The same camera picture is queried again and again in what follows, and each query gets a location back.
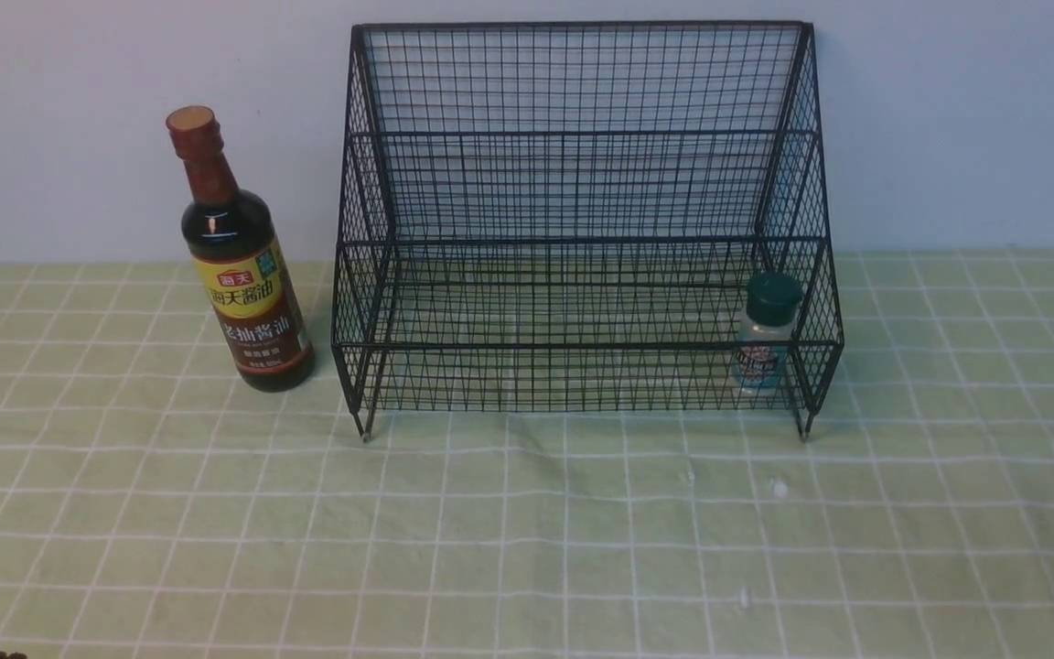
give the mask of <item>brown glass bottle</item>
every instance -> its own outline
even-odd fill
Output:
[[[164,125],[193,193],[181,214],[181,236],[239,375],[264,392],[304,383],[315,351],[267,203],[235,182],[212,110],[180,108]]]

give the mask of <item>bottle cap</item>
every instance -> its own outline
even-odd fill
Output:
[[[764,272],[754,275],[747,282],[745,312],[758,325],[789,325],[801,302],[803,287],[794,276],[781,272]]]
[[[204,105],[187,105],[173,110],[164,118],[164,127],[169,129],[177,157],[184,161],[213,157],[220,154],[226,146],[213,110]]]

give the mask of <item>yellow label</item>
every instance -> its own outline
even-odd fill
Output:
[[[194,259],[194,263],[210,302],[227,317],[262,315],[284,295],[280,278],[284,259],[277,238],[247,259],[226,263]]]

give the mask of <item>bottle label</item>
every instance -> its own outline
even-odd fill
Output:
[[[749,336],[740,335],[740,342]],[[787,349],[783,346],[739,346],[735,355],[735,379],[744,387],[775,388],[779,385]]]
[[[310,341],[279,239],[250,258],[194,263],[240,371],[267,375],[300,362]]]

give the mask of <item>black metal wire rack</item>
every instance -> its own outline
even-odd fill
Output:
[[[843,349],[803,22],[352,28],[331,350],[380,408],[782,408]],[[745,282],[804,285],[778,387]]]

